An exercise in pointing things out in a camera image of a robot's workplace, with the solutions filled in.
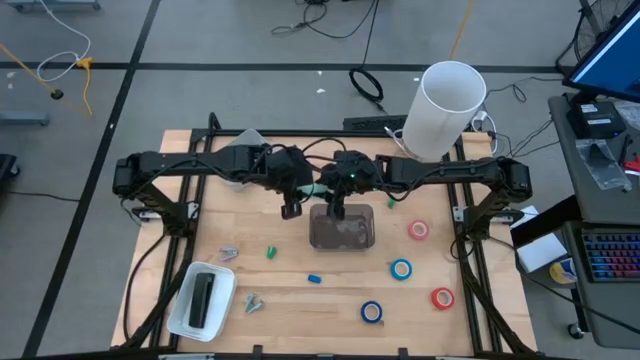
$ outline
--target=concrete floor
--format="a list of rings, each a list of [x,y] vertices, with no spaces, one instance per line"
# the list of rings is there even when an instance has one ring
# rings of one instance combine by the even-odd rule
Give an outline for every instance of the concrete floor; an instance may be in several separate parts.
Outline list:
[[[54,10],[62,21],[93,41],[97,62],[129,62],[151,0],[102,1],[103,10]],[[348,32],[368,1],[329,4],[318,27]],[[464,15],[466,0],[381,1],[368,62],[429,64],[445,60]],[[475,5],[456,60],[503,65],[504,73],[483,73],[499,88],[536,75],[513,66],[551,66],[570,40],[577,1],[482,0]],[[367,32],[332,40],[308,30],[273,37],[269,30],[300,21],[292,1],[162,0],[142,53],[143,63],[358,63]],[[0,42],[24,61],[84,49],[83,39],[42,12],[19,14],[0,5]],[[8,61],[0,54],[0,62]],[[51,114],[48,127],[0,128],[0,153],[19,157],[19,191],[80,198],[105,131],[125,69],[94,70],[89,94],[95,116],[86,118],[52,101],[22,71],[0,69],[0,109]],[[119,208],[110,184],[115,161],[132,152],[154,150],[165,129],[204,127],[215,111],[225,128],[340,129],[342,119],[378,115],[357,95],[346,71],[162,71],[138,70],[82,226],[66,278],[39,348],[39,355],[107,349],[131,262],[138,228]],[[406,114],[415,93],[410,71],[376,72],[385,89],[384,106]],[[81,105],[84,72],[56,82],[66,98]],[[553,74],[537,74],[558,78]],[[565,89],[559,82],[522,84],[528,102],[510,91],[492,94],[487,107],[498,130],[519,141],[549,119],[546,100]],[[557,140],[548,129],[530,148]],[[572,193],[558,146],[522,159],[531,167],[539,210]],[[0,202],[0,358],[22,354],[76,205],[47,198],[5,195]],[[571,304],[525,283],[538,347],[549,355],[631,359],[640,353],[605,349],[587,337],[575,341],[565,325],[576,320]]]

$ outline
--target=wooden board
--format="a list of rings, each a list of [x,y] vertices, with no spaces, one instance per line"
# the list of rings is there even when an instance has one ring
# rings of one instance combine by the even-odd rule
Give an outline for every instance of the wooden board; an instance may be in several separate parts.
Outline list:
[[[189,131],[165,133],[162,152],[184,152]],[[214,150],[231,138],[216,137]],[[314,138],[268,138],[269,143],[296,144],[304,147]],[[403,156],[390,139],[342,138],[349,149],[373,157],[375,154]],[[468,159],[490,155],[485,134],[465,134]],[[323,142],[309,153],[331,156],[338,145]],[[179,178],[160,178],[155,184],[167,195],[177,198]],[[474,186],[476,203],[488,193]],[[221,336],[209,343],[181,338],[179,351],[251,352],[253,345],[264,346],[265,353],[339,353],[397,354],[407,347],[412,355],[472,355],[469,326],[458,264],[449,255],[453,226],[446,186],[423,186],[387,208],[382,192],[351,196],[346,203],[366,203],[375,213],[376,244],[365,252],[323,253],[309,244],[309,217],[284,221],[280,218],[282,198],[258,186],[243,192],[231,191],[219,178],[207,178],[203,211],[194,260],[226,266],[237,276],[238,287]],[[303,205],[304,214],[320,200]],[[407,225],[415,219],[431,227],[427,240],[409,238]],[[143,225],[133,263],[161,233],[159,223]],[[492,234],[510,241],[506,226],[493,226]],[[158,296],[158,287],[168,241],[160,246],[140,268],[133,285],[130,329],[147,316]],[[229,245],[240,249],[240,256],[221,263],[218,249]],[[266,258],[267,246],[278,253]],[[514,266],[513,251],[505,246],[485,244],[487,267],[494,303],[525,344],[535,348],[531,320],[524,298],[520,275]],[[394,280],[389,265],[406,258],[413,275],[406,281]],[[322,277],[322,284],[307,281],[309,274]],[[437,287],[450,288],[456,305],[437,310],[430,293]],[[266,305],[247,314],[246,296],[258,295]],[[367,324],[360,307],[368,300],[383,308],[383,323]],[[484,315],[481,312],[481,323]],[[113,344],[123,342],[122,312],[114,332]]]

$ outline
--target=computer monitor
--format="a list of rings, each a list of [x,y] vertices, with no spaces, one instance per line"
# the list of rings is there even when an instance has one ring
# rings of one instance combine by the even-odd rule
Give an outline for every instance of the computer monitor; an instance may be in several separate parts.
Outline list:
[[[599,37],[563,85],[581,90],[585,100],[607,95],[640,103],[640,0]]]

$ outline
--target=desk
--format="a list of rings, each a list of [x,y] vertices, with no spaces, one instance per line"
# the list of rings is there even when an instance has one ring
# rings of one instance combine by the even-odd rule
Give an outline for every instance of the desk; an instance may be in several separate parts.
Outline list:
[[[574,300],[579,300],[613,318],[624,319],[631,325],[640,324],[640,314],[636,311],[637,298],[640,296],[640,284],[602,284],[590,283],[584,270],[585,264],[578,256],[576,245],[576,224],[580,222],[604,225],[640,226],[640,189],[638,180],[630,176],[633,190],[624,193],[620,188],[600,190],[589,174],[575,147],[576,136],[567,120],[569,103],[565,97],[549,99],[549,108],[553,119],[562,153],[567,163],[569,176],[575,195],[554,205],[534,219],[513,229],[511,234],[516,246],[524,245],[542,235],[557,229],[562,230],[562,237],[567,250],[573,255],[578,271],[578,289],[572,291]],[[634,152],[640,152],[640,132],[627,126],[627,130],[616,138],[607,140],[614,156],[620,154],[626,134],[634,136],[634,144],[627,152],[628,159]],[[590,313],[583,313],[576,308],[580,327],[584,331],[591,330],[594,340],[601,346],[640,349],[638,336],[617,325],[611,324]]]
[[[190,131],[165,132],[161,152],[185,152]],[[269,137],[269,143],[296,144],[304,147],[312,137]],[[214,137],[217,150],[233,137]],[[388,138],[341,138],[347,148],[357,149],[372,157],[375,154],[402,156],[401,150]],[[486,134],[465,134],[468,159],[490,155]],[[310,153],[331,156],[336,144],[323,142]],[[154,184],[167,196],[177,199],[180,178],[159,178]],[[489,189],[472,186],[476,202]],[[309,244],[309,208],[320,200],[303,205],[304,215],[284,221],[280,217],[282,198],[257,186],[242,193],[231,191],[219,178],[208,177],[199,219],[193,260],[222,264],[232,269],[238,280],[233,304],[221,336],[209,343],[181,338],[181,352],[250,353],[260,344],[265,353],[336,353],[397,355],[406,347],[411,355],[472,355],[469,324],[462,290],[459,266],[449,258],[449,245],[454,239],[450,203],[445,185],[423,186],[406,201],[387,208],[382,192],[351,196],[347,203],[367,203],[375,212],[376,244],[365,252],[322,253]],[[410,221],[422,218],[431,227],[424,242],[407,235]],[[492,226],[492,234],[509,241],[508,227]],[[133,263],[161,234],[161,224],[144,224]],[[221,263],[218,248],[239,248],[238,258]],[[277,246],[273,260],[266,258],[267,246]],[[129,323],[130,330],[147,316],[158,297],[158,286],[167,254],[165,241],[144,262],[133,284]],[[535,349],[520,275],[514,265],[512,250],[486,242],[484,246],[493,300],[522,341]],[[397,258],[413,265],[412,277],[404,282],[394,280],[389,265]],[[322,276],[322,284],[307,281],[307,275]],[[429,300],[430,292],[441,286],[452,289],[455,306],[438,311]],[[254,292],[263,299],[263,309],[245,313],[247,294]],[[360,318],[360,306],[376,300],[383,307],[384,324],[369,325]],[[481,332],[486,323],[478,306]],[[160,343],[167,343],[163,331]],[[483,348],[490,349],[488,336]],[[121,344],[122,311],[112,343]]]

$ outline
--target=white cylinder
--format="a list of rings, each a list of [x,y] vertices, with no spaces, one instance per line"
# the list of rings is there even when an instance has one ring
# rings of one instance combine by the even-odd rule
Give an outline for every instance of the white cylinder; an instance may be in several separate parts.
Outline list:
[[[439,161],[475,115],[486,91],[482,75],[467,64],[444,61],[430,66],[402,129],[406,149],[421,161]]]

